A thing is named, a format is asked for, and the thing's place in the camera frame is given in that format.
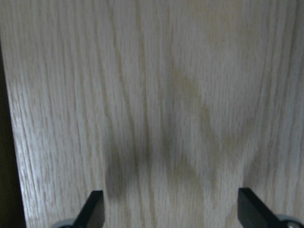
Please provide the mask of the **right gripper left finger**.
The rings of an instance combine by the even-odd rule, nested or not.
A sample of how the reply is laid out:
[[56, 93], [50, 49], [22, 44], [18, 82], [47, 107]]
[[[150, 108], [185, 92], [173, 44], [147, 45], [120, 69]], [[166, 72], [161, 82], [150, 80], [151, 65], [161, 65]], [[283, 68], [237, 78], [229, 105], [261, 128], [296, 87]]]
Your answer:
[[102, 228], [105, 223], [105, 203], [102, 190], [90, 193], [76, 218], [56, 222], [52, 228]]

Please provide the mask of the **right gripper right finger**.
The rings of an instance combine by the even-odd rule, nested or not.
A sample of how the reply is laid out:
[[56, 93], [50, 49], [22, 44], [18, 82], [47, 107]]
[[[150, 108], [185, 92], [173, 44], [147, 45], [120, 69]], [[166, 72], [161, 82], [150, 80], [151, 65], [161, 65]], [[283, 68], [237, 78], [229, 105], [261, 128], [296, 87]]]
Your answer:
[[244, 228], [302, 228], [298, 219], [274, 214], [250, 189], [239, 188], [237, 195], [237, 218]]

